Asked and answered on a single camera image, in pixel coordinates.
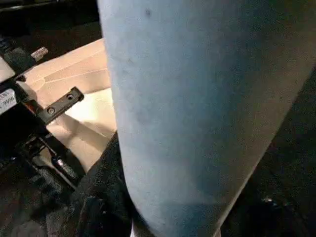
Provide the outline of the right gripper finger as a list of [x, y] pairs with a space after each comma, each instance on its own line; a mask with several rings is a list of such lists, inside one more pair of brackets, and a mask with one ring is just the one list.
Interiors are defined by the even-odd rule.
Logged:
[[75, 237], [128, 237], [132, 229], [131, 210], [119, 138], [114, 133], [72, 195], [70, 234]]

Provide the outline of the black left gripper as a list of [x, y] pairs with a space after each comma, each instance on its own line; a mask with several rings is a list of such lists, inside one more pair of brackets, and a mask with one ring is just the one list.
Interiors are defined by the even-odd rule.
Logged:
[[47, 53], [45, 47], [33, 53], [19, 47], [0, 50], [0, 162], [16, 161], [43, 193], [67, 198], [84, 176], [84, 169], [47, 126], [84, 95], [73, 87], [46, 108], [37, 102], [24, 74]]

